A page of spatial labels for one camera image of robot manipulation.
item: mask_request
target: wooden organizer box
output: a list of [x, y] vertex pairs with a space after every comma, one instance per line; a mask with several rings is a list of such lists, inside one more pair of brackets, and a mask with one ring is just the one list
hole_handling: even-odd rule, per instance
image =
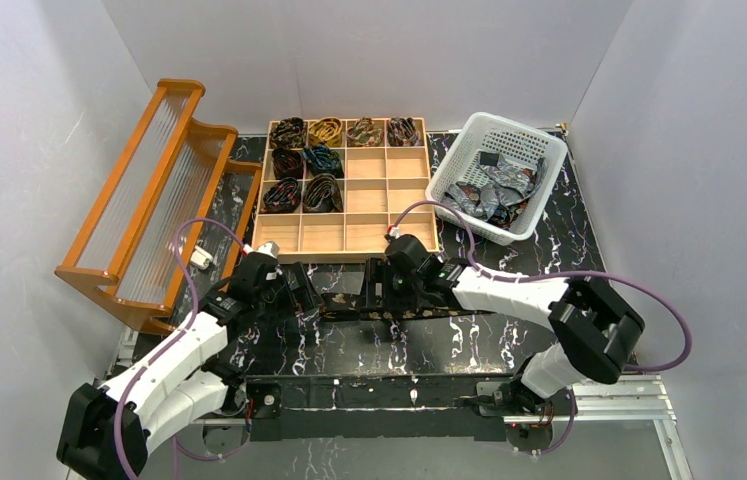
[[[268, 241], [279, 245], [279, 260], [293, 262], [364, 262], [371, 256], [381, 256], [387, 242], [385, 233], [400, 213], [414, 202], [426, 198], [429, 184], [429, 154], [425, 122], [414, 118], [422, 145], [391, 147], [388, 145], [386, 118], [374, 122], [383, 129], [381, 147], [347, 147], [346, 131], [355, 119], [343, 119], [341, 146], [338, 152], [343, 164], [344, 179], [338, 184], [344, 201], [343, 213], [302, 213], [300, 205], [293, 213], [261, 214], [255, 218], [252, 245]], [[317, 120], [306, 120], [311, 125]], [[269, 131], [278, 122], [270, 122]], [[276, 184], [269, 140], [264, 152], [261, 194]], [[302, 180], [303, 195], [312, 174], [306, 167]], [[402, 233], [415, 235], [430, 251], [439, 251], [435, 214], [428, 205], [414, 209], [400, 223]]]
[[[184, 279], [173, 254], [178, 226], [208, 213], [226, 173], [251, 176], [237, 235], [255, 203], [261, 165], [228, 160], [238, 132], [196, 121], [205, 87], [162, 79], [96, 203], [55, 274], [134, 330], [166, 335]], [[193, 252], [202, 223], [186, 229], [182, 257]], [[234, 245], [223, 276], [231, 274]]]

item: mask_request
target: orange wooden frame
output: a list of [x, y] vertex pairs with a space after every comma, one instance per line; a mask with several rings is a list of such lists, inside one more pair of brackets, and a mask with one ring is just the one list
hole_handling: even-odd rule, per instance
[[[208, 125], [193, 119], [193, 113], [204, 93], [205, 87], [194, 80], [162, 79], [158, 82], [158, 88], [155, 90], [134, 132], [126, 143], [123, 153], [114, 165], [111, 175], [102, 187], [96, 202], [91, 207], [90, 213], [76, 235], [67, 255], [64, 257], [64, 261], [55, 269], [55, 274], [59, 278], [124, 324], [140, 332], [166, 335], [174, 330], [174, 327], [159, 321], [158, 318], [169, 317], [172, 314], [173, 304], [184, 279], [179, 269], [174, 271], [170, 284], [166, 287], [162, 304], [148, 304], [120, 298], [117, 296], [117, 288], [146, 232], [149, 220], [152, 218], [152, 214], [167, 184], [170, 172], [179, 158], [179, 153], [183, 145], [186, 142], [191, 142], [189, 144], [194, 152], [196, 152], [197, 158], [202, 162], [210, 162], [213, 165], [211, 166], [208, 186], [199, 200], [196, 216], [202, 217], [206, 215], [211, 206], [217, 185], [225, 173], [252, 175], [253, 185], [250, 188], [244, 206], [245, 210], [241, 216], [240, 225], [237, 227], [237, 234], [242, 237], [249, 222], [252, 205], [255, 202], [258, 192], [261, 165], [228, 160], [229, 153], [238, 136], [237, 130], [228, 126]], [[186, 101], [179, 113], [176, 127], [170, 133], [163, 153], [158, 159], [158, 164], [143, 190], [137, 208], [131, 215], [122, 237], [117, 242], [110, 264], [105, 269], [79, 267], [78, 264], [82, 253], [85, 251], [96, 227], [99, 225], [105, 209], [108, 207], [129, 163], [135, 155], [135, 151], [143, 140], [161, 102], [169, 95], [186, 96]], [[216, 140], [218, 144], [222, 145], [219, 154], [214, 157], [213, 153], [206, 155], [206, 152], [199, 151], [198, 146], [192, 143], [192, 136]], [[201, 228], [201, 224], [194, 224], [191, 227], [182, 250], [184, 258], [189, 258], [193, 252]], [[235, 245], [229, 254], [224, 271], [230, 272], [234, 268], [238, 253], [238, 246]]]

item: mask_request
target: white plastic basket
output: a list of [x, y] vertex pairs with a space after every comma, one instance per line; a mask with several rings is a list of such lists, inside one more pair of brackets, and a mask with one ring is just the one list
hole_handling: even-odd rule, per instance
[[[553, 192], [564, 158], [567, 156], [567, 145], [560, 139], [527, 127], [521, 123], [488, 113], [474, 113], [464, 124], [447, 156], [438, 166], [435, 175], [426, 187], [426, 198], [440, 202], [444, 192], [455, 182], [464, 181], [482, 187], [490, 180], [479, 169], [479, 151], [503, 153], [520, 162], [537, 167], [538, 159], [544, 158], [546, 177], [543, 183], [529, 199], [526, 210], [508, 230], [495, 227], [482, 220], [465, 215], [473, 233], [481, 235], [500, 245], [508, 245], [515, 240], [526, 240], [535, 232], [535, 226]], [[435, 208], [439, 217], [450, 223], [461, 226], [461, 223], [446, 210]]]

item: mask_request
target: white power adapter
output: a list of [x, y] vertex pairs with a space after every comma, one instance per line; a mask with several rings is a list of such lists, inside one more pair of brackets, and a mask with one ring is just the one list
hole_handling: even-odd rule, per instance
[[190, 256], [190, 264], [194, 267], [205, 270], [211, 266], [211, 262], [214, 261], [214, 257], [210, 253], [199, 247], [193, 247], [193, 253]]

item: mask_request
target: white wall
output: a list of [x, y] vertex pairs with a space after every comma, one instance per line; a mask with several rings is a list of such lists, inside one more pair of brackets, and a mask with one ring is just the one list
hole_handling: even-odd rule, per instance
[[[689, 317], [665, 378], [695, 478], [747, 479], [747, 2], [635, 2], [571, 132], [608, 267]], [[639, 304], [667, 360], [678, 329]]]
[[0, 1], [0, 479], [63, 479], [69, 395], [121, 324], [52, 273], [150, 92], [98, 0]]
[[290, 115], [570, 121], [631, 0], [103, 3], [150, 85], [198, 79], [197, 118], [263, 133]]

